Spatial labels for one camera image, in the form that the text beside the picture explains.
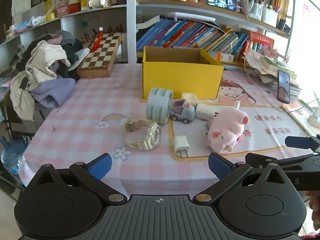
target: blue water jug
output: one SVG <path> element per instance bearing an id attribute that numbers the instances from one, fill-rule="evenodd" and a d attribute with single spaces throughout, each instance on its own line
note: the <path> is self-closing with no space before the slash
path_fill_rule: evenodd
<path id="1" fill-rule="evenodd" d="M 19 178 L 18 171 L 20 160 L 28 145 L 23 139 L 7 142 L 4 136 L 0 138 L 0 143 L 4 148 L 1 152 L 1 162 L 3 166 L 6 167 L 14 176 Z"/>

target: smartphone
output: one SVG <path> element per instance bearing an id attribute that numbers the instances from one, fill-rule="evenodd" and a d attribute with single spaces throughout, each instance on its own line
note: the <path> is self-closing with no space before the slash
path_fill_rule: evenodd
<path id="1" fill-rule="evenodd" d="M 290 103 L 290 76 L 278 70 L 278 100 L 285 104 Z"/>
<path id="2" fill-rule="evenodd" d="M 231 11 L 237 11 L 236 0 L 208 0 L 208 4 L 216 7 L 225 8 Z"/>

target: power strip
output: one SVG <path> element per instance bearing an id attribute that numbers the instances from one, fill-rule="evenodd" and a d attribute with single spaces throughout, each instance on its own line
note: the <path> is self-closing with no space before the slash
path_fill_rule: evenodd
<path id="1" fill-rule="evenodd" d="M 290 107 L 287 105 L 282 105 L 282 108 L 289 112 L 292 111 Z M 316 136 L 317 134 L 320 134 L 320 128 L 312 126 L 308 121 L 308 117 L 306 117 L 304 114 L 301 114 L 301 112 L 291 112 L 288 113 L 310 136 Z"/>

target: stuffed toy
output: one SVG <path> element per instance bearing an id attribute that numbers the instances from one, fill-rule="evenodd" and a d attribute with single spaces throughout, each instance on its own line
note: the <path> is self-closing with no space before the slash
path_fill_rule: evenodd
<path id="1" fill-rule="evenodd" d="M 247 113 L 237 108 L 223 109 L 210 121 L 207 146 L 219 154 L 231 152 L 242 139 L 244 126 L 249 122 Z"/>

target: pile of clothes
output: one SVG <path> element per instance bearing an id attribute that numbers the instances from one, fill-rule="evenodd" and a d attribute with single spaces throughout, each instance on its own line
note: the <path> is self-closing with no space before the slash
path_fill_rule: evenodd
<path id="1" fill-rule="evenodd" d="M 59 30 L 33 41 L 12 60 L 17 75 L 12 78 L 10 98 L 13 109 L 23 120 L 33 121 L 35 100 L 47 108 L 63 105 L 74 90 L 75 69 L 89 53 L 71 33 Z"/>

